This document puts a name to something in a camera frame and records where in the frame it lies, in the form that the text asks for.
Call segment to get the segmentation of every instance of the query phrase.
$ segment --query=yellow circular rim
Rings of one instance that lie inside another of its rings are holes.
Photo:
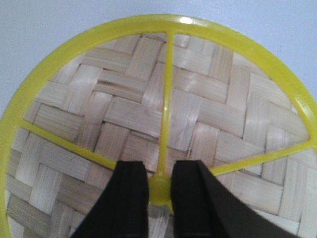
[[[167,110],[165,110],[165,115],[163,115],[162,119],[160,156],[158,163],[159,174],[163,174],[164,172],[164,154],[166,153],[168,141],[168,113],[172,84],[172,46],[173,36],[175,34],[192,35],[216,42],[243,55],[245,58],[259,66],[285,92],[296,107],[310,134],[308,141],[291,146],[287,149],[211,169],[215,175],[263,163],[307,148],[317,149],[317,105],[315,100],[291,70],[258,43],[222,25],[180,15],[141,15],[108,22],[75,36],[48,55],[26,77],[4,112],[2,119],[0,120],[0,237],[11,237],[4,197],[5,172],[11,144],[17,129],[20,126],[32,127],[23,120],[23,117],[36,94],[44,84],[62,68],[62,66],[79,54],[116,38],[146,32],[164,32],[168,35],[163,112],[164,108]],[[45,131],[36,127],[33,127],[32,131],[46,135]],[[60,138],[52,137],[52,141],[56,141],[59,144],[65,143],[67,148],[70,148],[72,151],[81,155],[87,155],[87,157],[93,158],[97,163],[106,165],[110,168],[114,168],[115,166],[115,162],[109,160],[106,160],[105,162],[103,157],[84,149],[81,150],[74,144]]]

